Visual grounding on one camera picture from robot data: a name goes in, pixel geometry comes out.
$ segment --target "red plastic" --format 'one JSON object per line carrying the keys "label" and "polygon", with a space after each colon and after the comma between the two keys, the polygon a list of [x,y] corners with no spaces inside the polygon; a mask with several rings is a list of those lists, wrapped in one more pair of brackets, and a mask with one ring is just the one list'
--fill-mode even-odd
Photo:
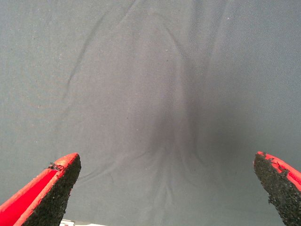
{"label": "red plastic", "polygon": [[43,170],[3,203],[0,206],[0,226],[21,226],[77,156],[77,153],[72,153],[56,160],[55,165],[62,166],[62,170]]}
{"label": "red plastic", "polygon": [[257,152],[258,154],[265,156],[266,160],[271,161],[271,165],[278,171],[278,173],[288,170],[287,179],[289,179],[299,191],[301,191],[301,173],[282,161],[281,159],[263,152]]}

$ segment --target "white object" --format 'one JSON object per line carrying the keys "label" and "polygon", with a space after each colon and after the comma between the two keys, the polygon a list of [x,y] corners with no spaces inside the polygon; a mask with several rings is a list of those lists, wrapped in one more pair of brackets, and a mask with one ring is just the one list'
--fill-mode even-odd
{"label": "white object", "polygon": [[63,219],[60,223],[60,226],[105,226],[105,225],[89,224],[89,223]]}

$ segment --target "textured black surface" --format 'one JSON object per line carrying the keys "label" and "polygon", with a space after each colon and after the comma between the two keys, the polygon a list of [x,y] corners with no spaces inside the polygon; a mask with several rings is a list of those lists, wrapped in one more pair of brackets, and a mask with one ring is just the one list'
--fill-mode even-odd
{"label": "textured black surface", "polygon": [[264,156],[256,154],[254,161],[255,173],[263,188],[269,193],[269,203],[272,203],[283,222],[287,226],[301,225],[301,193],[287,179],[287,170],[278,173]]}
{"label": "textured black surface", "polygon": [[65,174],[54,184],[23,226],[58,226],[67,208],[70,191],[81,169],[79,156],[70,164]]}

